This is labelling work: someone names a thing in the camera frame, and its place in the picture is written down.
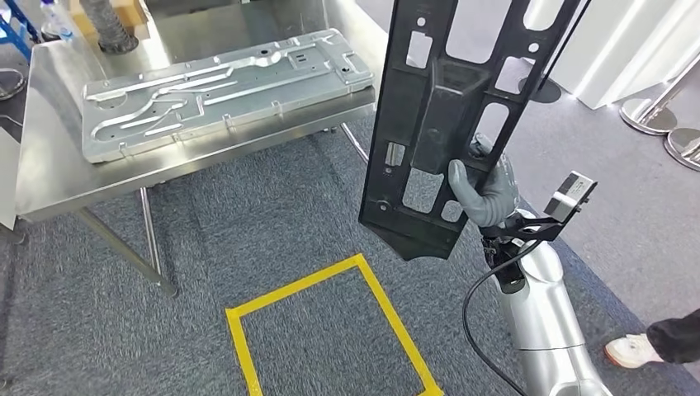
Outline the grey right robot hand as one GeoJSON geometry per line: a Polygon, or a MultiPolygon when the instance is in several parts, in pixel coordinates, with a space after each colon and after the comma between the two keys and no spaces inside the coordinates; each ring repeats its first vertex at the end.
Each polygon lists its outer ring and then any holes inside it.
{"type": "Polygon", "coordinates": [[[487,176],[481,191],[475,189],[476,175],[460,159],[448,165],[448,183],[466,216],[478,227],[503,223],[519,203],[518,185],[512,163],[506,153],[487,176]]]}

